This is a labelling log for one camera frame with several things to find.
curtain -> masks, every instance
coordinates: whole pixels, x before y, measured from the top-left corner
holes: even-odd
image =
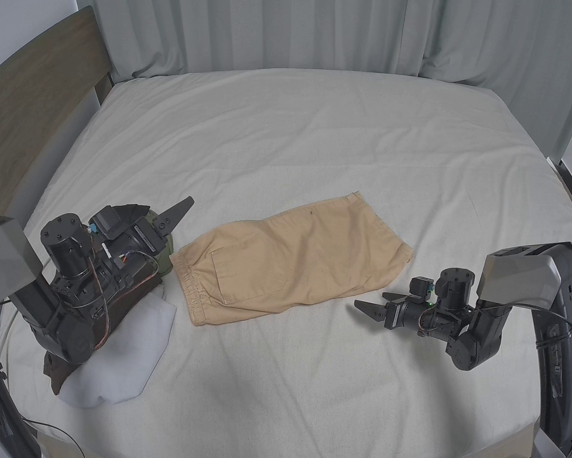
[[[77,0],[115,81],[256,68],[398,73],[494,90],[558,161],[572,135],[572,0]]]

bed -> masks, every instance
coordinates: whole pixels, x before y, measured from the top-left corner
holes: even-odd
[[[285,69],[115,85],[25,232],[44,261],[39,231],[58,214],[88,219],[108,203],[161,211],[192,195],[196,203],[174,231],[180,247],[226,222],[354,191],[415,250],[391,291],[450,266],[480,274],[485,255],[499,248],[572,241],[567,192],[493,92]],[[388,332],[352,299],[193,327],[175,273],[164,285],[177,311],[144,391],[85,410],[53,395],[44,350],[6,306],[0,361],[22,414],[63,427],[104,458],[454,457],[538,416],[525,309],[511,312],[499,353],[463,372],[444,343]],[[381,293],[358,298],[380,302]]]

folded shorts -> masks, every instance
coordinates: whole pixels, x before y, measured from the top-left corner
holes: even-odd
[[[388,286],[413,256],[359,192],[221,225],[170,256],[194,325]]]

mattress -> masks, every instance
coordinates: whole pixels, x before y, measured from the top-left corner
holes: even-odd
[[[192,195],[174,231],[179,247],[226,222],[354,191],[415,250],[391,291],[406,293],[410,278],[436,279],[451,266],[479,276],[499,248],[572,241],[565,189],[493,92],[321,70],[116,85],[25,232],[44,261],[40,229],[59,214],[88,219],[124,203],[161,211]],[[177,312],[144,391],[91,409],[53,395],[44,350],[6,308],[0,360],[22,414],[61,426],[105,458],[455,457],[539,414],[526,309],[511,311],[498,354],[464,372],[445,343],[387,331],[353,298],[193,327],[174,272],[164,285]],[[382,300],[381,292],[357,298]]]

wooden bed rail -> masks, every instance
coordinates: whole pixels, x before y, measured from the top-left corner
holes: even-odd
[[[0,65],[0,215],[46,143],[112,69],[91,7],[73,13]]]

